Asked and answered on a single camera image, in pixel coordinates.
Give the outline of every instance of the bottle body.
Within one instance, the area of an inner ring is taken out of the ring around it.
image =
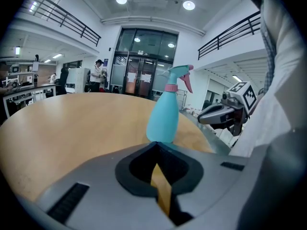
[[[179,108],[176,92],[165,91],[154,106],[146,129],[150,141],[171,143],[178,127]]]

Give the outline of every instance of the desk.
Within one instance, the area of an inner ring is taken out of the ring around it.
[[[83,162],[149,142],[155,102],[112,93],[59,95],[15,113],[0,127],[0,168],[12,190],[35,201]],[[184,115],[174,144],[210,152],[203,133]]]
[[[6,101],[8,99],[16,97],[16,96],[23,95],[23,94],[33,93],[33,96],[26,97],[26,98],[19,100],[19,101],[25,101],[25,100],[33,98],[33,101],[36,102],[35,92],[36,91],[41,92],[43,90],[48,90],[48,89],[53,89],[53,96],[55,96],[55,93],[56,93],[56,85],[55,84],[30,85],[30,86],[21,87],[20,89],[18,89],[16,91],[13,90],[13,91],[6,92],[3,95],[3,103],[4,103],[4,109],[5,109],[5,113],[6,113],[7,118],[10,117],[8,106],[6,104]]]

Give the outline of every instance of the round ceiling light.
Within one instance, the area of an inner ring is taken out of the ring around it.
[[[186,10],[193,10],[195,9],[195,4],[191,1],[185,1],[183,3],[183,7],[186,9]]]
[[[116,0],[116,2],[118,2],[119,4],[125,4],[127,0]]]

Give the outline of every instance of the pink spray trigger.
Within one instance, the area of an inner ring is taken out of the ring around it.
[[[190,83],[190,73],[187,73],[186,75],[183,75],[182,77],[180,77],[181,80],[184,81],[184,83],[186,84],[187,89],[193,93],[192,91],[192,87],[191,87],[191,83]]]

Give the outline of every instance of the white marker cube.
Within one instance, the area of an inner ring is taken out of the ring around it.
[[[231,97],[237,100],[245,107],[246,113],[249,114],[257,102],[257,97],[250,82],[239,82],[227,90]]]

